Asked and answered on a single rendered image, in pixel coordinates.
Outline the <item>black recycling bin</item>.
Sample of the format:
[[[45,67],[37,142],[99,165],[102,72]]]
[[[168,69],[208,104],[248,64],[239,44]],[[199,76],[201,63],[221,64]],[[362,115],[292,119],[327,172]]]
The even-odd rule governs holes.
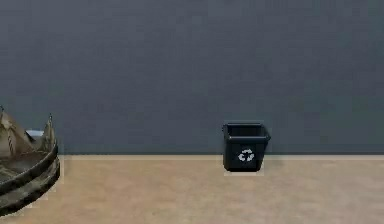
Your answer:
[[[262,123],[223,125],[223,166],[229,172],[258,172],[271,139]]]

